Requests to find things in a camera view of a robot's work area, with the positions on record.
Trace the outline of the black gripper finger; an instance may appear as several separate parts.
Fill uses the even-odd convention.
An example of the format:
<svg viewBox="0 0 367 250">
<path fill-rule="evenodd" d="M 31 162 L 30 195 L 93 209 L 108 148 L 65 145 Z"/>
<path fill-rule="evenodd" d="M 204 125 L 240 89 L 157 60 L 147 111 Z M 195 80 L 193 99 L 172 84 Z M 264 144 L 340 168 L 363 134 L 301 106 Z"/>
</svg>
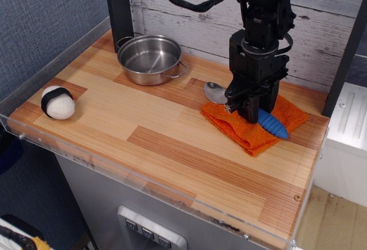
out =
<svg viewBox="0 0 367 250">
<path fill-rule="evenodd" d="M 238 114 L 251 124 L 256 124 L 258 120 L 260 98 L 258 96 L 248 96 L 241 103 Z"/>
<path fill-rule="evenodd" d="M 260 98 L 260 108 L 266 112 L 272 112 L 275 107 L 279 92 L 279 80 L 270 84 L 267 93 Z"/>
</svg>

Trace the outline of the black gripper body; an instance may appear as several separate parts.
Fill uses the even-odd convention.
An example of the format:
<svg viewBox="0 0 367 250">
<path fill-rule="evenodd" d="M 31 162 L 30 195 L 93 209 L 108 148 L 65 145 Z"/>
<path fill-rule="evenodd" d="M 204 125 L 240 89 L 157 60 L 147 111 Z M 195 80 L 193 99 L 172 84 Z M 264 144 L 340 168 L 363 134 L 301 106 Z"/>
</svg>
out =
<svg viewBox="0 0 367 250">
<path fill-rule="evenodd" d="M 290 58 L 277 54 L 279 41 L 268 49 L 258 49 L 245 41 L 245 30 L 234 33 L 229 40 L 229 69 L 233 78 L 227 87 L 226 110 L 238 110 L 248 96 L 264 96 L 270 84 L 287 76 Z"/>
</svg>

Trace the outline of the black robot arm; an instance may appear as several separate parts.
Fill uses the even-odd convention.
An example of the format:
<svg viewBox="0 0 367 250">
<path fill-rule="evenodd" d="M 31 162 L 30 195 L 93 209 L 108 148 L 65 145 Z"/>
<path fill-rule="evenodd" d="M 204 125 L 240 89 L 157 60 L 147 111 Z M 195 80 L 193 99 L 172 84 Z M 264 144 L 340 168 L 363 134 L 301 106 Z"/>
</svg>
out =
<svg viewBox="0 0 367 250">
<path fill-rule="evenodd" d="M 287 52 L 293 40 L 295 13 L 290 0 L 237 0 L 243 28 L 229 39 L 233 79 L 225 90 L 228 112 L 257 123 L 260 110 L 275 107 L 279 82 L 287 76 Z"/>
</svg>

